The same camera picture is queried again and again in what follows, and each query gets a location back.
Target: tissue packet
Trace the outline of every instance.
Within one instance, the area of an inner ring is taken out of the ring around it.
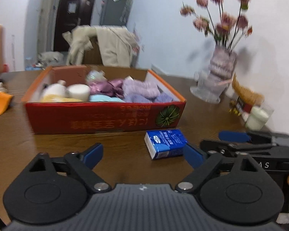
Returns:
[[[178,129],[147,131],[144,141],[152,160],[181,156],[187,143]]]

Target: gray refrigerator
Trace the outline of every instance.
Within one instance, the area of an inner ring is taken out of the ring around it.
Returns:
[[[125,26],[133,0],[104,0],[99,25]]]

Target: dark brown door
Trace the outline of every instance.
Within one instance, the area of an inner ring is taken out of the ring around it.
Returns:
[[[79,25],[90,25],[94,0],[60,0],[54,39],[54,51],[68,51],[62,33]]]

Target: metal bolt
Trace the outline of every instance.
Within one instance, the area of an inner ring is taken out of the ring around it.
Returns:
[[[94,185],[94,188],[98,191],[104,191],[109,188],[109,185],[106,182],[99,182]]]
[[[193,188],[193,184],[191,184],[190,182],[183,181],[178,184],[178,187],[179,189],[182,190],[189,190]]]

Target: brown table surface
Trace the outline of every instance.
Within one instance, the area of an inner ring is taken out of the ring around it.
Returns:
[[[96,142],[104,145],[104,157],[94,171],[106,182],[170,183],[174,186],[192,168],[183,157],[151,161],[144,143],[145,131],[103,134],[33,135],[20,101],[40,71],[5,73],[2,78],[15,105],[0,116],[0,217],[9,223],[2,203],[6,188],[39,152],[52,157],[71,151],[83,151]],[[221,130],[242,131],[241,117],[229,113],[229,99],[214,105],[201,101],[190,93],[193,80],[163,77],[187,100],[177,126],[190,143],[202,139],[217,139]]]

